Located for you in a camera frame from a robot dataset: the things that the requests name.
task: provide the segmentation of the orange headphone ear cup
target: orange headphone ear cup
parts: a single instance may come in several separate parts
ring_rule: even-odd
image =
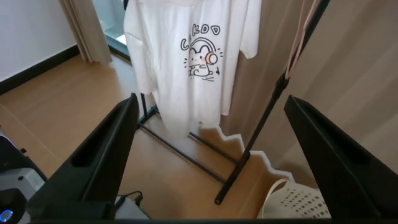
[[[206,54],[206,63],[209,65],[214,65],[215,63],[217,63],[218,58],[217,55],[214,54],[214,52],[208,52]]]

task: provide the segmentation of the tile floor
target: tile floor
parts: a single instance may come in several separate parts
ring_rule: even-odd
[[[51,176],[130,92],[135,92],[135,80],[129,63],[113,56],[113,63],[100,65],[77,56],[1,95],[0,125],[7,137],[17,147],[27,149],[27,155]],[[148,126],[165,134],[158,117],[151,118]],[[213,135],[200,134],[207,138]],[[233,169],[190,138],[174,143],[222,177]],[[227,142],[223,149],[238,157],[239,150],[233,145]],[[221,188],[216,180],[138,130],[119,192],[141,190],[141,207],[154,219],[255,218],[267,189],[279,178],[264,168],[261,157],[251,156],[224,202],[215,205]]]

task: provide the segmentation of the basket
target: basket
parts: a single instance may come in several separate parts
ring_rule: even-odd
[[[257,218],[330,218],[330,214],[319,190],[280,179],[269,190]]]

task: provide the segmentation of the blue light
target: blue light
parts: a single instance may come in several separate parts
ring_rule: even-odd
[[[6,222],[12,217],[12,211],[11,210],[5,210],[0,214],[0,222]]]

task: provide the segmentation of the cartoon graphic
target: cartoon graphic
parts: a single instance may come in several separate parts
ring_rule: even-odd
[[[204,24],[202,28],[196,24],[192,26],[192,36],[195,34],[202,33],[206,34],[209,30],[212,30],[214,35],[218,35],[220,33],[220,27],[218,26],[209,26]],[[187,44],[186,39],[182,39],[181,41],[181,50],[189,51],[189,58],[184,59],[185,68],[188,67],[189,76],[191,78],[201,77],[202,80],[206,80],[209,82],[213,82],[212,75],[216,73],[220,74],[220,70],[216,67],[218,62],[218,57],[223,57],[223,53],[220,52],[220,49],[216,49],[212,41],[205,37],[197,37],[193,40],[189,45]]]

